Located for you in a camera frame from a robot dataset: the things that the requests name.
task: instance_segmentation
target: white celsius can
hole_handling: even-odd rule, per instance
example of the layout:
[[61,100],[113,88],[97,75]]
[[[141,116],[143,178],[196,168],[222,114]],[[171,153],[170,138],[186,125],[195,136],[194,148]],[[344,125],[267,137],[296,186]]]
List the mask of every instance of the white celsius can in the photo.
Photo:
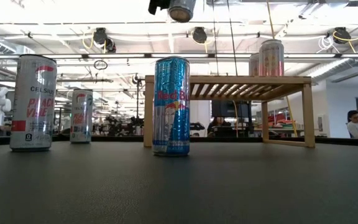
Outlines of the white celsius can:
[[71,104],[71,143],[90,143],[92,133],[92,90],[75,89]]
[[250,77],[259,76],[259,53],[252,54],[248,62],[248,74]]
[[56,77],[56,61],[40,55],[19,57],[10,143],[13,151],[50,148]]
[[284,76],[284,46],[281,40],[266,40],[260,46],[259,75]]

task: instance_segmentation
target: wooden shelf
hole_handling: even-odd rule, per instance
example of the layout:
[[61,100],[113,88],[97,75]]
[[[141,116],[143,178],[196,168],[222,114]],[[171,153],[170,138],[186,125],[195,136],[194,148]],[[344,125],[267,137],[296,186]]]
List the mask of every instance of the wooden shelf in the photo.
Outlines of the wooden shelf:
[[[145,77],[145,129],[152,130],[154,76]],[[305,142],[269,139],[267,103],[292,93],[302,92]],[[190,76],[190,100],[261,100],[262,135],[265,143],[314,147],[311,77]],[[144,134],[144,146],[152,146],[152,132]]]

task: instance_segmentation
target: wooden leg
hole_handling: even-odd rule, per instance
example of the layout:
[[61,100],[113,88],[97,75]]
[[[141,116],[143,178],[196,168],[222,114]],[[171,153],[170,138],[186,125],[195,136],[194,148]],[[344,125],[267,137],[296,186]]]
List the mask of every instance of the wooden leg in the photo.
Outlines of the wooden leg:
[[262,137],[264,142],[269,140],[269,114],[267,113],[267,101],[262,102]]
[[153,141],[153,97],[154,83],[146,83],[144,106],[144,135],[143,146],[152,147]]
[[314,117],[313,117],[313,100],[311,96],[311,85],[303,85],[302,90],[303,104],[303,124],[305,125],[305,143],[306,147],[315,147],[314,140]]

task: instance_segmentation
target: blue red bull can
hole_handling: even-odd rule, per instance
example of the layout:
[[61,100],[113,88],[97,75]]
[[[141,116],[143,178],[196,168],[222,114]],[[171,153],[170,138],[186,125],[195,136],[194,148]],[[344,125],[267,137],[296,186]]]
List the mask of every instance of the blue red bull can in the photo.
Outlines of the blue red bull can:
[[155,64],[153,152],[186,156],[190,151],[190,65],[181,57]]

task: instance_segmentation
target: ceiling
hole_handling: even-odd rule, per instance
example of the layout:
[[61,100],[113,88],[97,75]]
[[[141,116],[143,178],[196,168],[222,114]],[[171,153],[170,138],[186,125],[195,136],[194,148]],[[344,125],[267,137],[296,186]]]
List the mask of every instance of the ceiling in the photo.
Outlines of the ceiling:
[[[269,15],[264,1],[254,3],[206,4],[197,0],[194,16],[189,23],[172,21],[166,10],[148,13],[146,0],[0,0],[0,39],[24,45],[36,54],[100,54],[101,48],[91,45],[91,35],[97,27],[105,27],[117,47],[117,53],[254,53],[261,43],[271,38]],[[275,35],[282,40],[286,53],[336,53],[349,50],[349,45],[333,44],[326,50],[321,41],[335,27],[346,27],[352,38],[358,37],[358,7],[346,4],[322,4],[312,13],[304,10],[305,1],[273,1],[272,24]],[[197,44],[191,34],[195,27],[204,27],[207,44]],[[134,90],[132,77],[154,74],[155,59],[109,59],[109,67],[99,71],[94,60],[59,60],[59,79],[107,78],[113,82],[84,82],[83,88]],[[0,65],[16,71],[13,60]],[[286,75],[298,75],[315,63],[285,63]],[[236,75],[236,64],[216,59],[191,63],[192,75]],[[247,62],[237,63],[238,75],[248,74]],[[66,88],[60,83],[58,88]],[[115,101],[133,104],[123,92],[97,91],[115,107]]]

